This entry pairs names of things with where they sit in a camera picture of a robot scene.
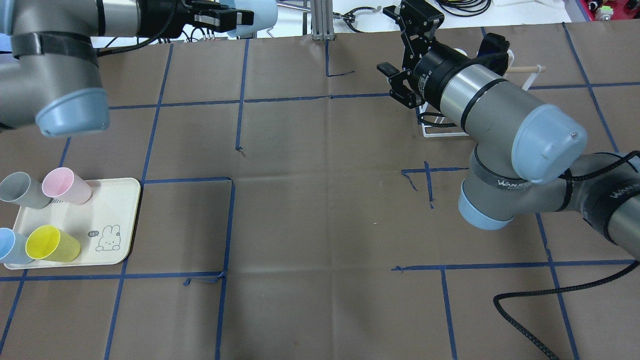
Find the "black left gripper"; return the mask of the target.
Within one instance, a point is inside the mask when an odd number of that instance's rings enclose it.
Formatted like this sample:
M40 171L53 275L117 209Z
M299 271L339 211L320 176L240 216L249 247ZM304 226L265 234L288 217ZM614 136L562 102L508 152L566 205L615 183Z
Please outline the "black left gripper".
M195 13L191 0L138 0L137 5L137 36L141 38L152 38L167 25L159 37L176 39L182 35L185 25L191 23L195 28L226 33L238 26L251 26L255 19L254 12L250 10L198 10Z

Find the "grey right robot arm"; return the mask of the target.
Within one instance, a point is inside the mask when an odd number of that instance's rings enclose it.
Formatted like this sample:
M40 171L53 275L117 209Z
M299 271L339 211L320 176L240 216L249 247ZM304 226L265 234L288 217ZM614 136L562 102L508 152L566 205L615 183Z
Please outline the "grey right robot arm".
M505 79L510 43L487 33L474 58L438 41L445 16L425 0L382 9L398 25L402 68L379 63L390 96L428 104L476 145L458 210L482 230L518 214L574 211L610 243L640 257L639 152L585 153L588 133L556 105Z

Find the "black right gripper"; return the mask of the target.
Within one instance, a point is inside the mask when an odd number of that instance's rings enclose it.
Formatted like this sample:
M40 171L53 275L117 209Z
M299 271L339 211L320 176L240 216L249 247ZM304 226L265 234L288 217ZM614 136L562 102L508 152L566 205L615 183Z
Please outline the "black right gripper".
M400 29L404 46L403 62L416 63L411 71L400 71L389 62L378 63L376 69L390 85L389 95L407 109L425 103L441 109L447 84L461 71L470 58L435 39L445 15L426 0L402 0L399 5L386 6L383 14Z

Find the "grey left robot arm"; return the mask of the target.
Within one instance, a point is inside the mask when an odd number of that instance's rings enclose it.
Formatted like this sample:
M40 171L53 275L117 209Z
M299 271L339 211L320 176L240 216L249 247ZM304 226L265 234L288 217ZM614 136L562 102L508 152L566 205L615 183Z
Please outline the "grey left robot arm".
M252 10L212 0L3 0L1 32L14 62L1 66L1 130L103 132L110 110L100 57L177 38L187 24L224 33L254 20Z

